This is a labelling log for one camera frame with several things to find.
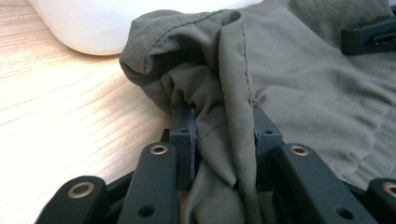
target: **cloth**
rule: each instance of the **cloth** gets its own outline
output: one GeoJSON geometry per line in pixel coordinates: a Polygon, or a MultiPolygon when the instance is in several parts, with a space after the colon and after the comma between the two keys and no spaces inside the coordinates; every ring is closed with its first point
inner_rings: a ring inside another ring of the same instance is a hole
{"type": "Polygon", "coordinates": [[[388,0],[266,0],[132,22],[125,75],[161,109],[194,105],[203,160],[183,223],[269,223],[255,189],[252,106],[360,188],[396,177],[396,52],[341,53],[340,31],[393,16],[388,0]]]}

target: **crumpled fabric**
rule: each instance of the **crumpled fabric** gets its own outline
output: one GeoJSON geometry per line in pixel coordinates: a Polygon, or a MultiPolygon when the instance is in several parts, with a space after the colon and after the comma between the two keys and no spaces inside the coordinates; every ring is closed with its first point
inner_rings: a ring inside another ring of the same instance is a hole
{"type": "Polygon", "coordinates": [[[339,178],[363,189],[396,178],[396,52],[340,50],[341,29],[391,16],[388,0],[265,0],[134,20],[125,75],[164,111],[196,107],[202,162],[182,223],[274,222],[255,188],[253,104],[339,178]]]}

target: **wood grain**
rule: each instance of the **wood grain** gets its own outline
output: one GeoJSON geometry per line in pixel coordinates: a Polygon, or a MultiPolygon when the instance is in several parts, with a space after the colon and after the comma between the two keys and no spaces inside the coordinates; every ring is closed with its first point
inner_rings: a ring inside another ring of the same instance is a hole
{"type": "Polygon", "coordinates": [[[25,0],[0,0],[0,223],[33,223],[66,181],[131,172],[171,118],[119,55],[61,44],[25,0]]]}

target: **garment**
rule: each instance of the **garment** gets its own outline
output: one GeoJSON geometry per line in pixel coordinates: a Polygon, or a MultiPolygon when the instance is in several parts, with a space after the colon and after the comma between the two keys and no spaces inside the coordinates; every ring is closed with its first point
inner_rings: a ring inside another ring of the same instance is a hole
{"type": "Polygon", "coordinates": [[[266,0],[133,21],[125,75],[165,111],[197,109],[203,161],[183,223],[272,220],[255,190],[253,104],[286,143],[312,147],[339,178],[361,188],[395,178],[396,52],[340,50],[341,29],[392,15],[388,0],[266,0]]]}

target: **green-gray fabric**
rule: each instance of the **green-gray fabric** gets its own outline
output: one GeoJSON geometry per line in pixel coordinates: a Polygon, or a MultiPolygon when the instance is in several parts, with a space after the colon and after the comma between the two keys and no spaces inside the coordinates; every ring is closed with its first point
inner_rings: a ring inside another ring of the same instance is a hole
{"type": "Polygon", "coordinates": [[[396,52],[347,57],[339,37],[391,17],[388,1],[279,1],[132,22],[126,76],[164,111],[197,108],[203,161],[183,223],[273,221],[268,195],[255,190],[253,104],[341,179],[366,188],[396,178],[396,52]]]}

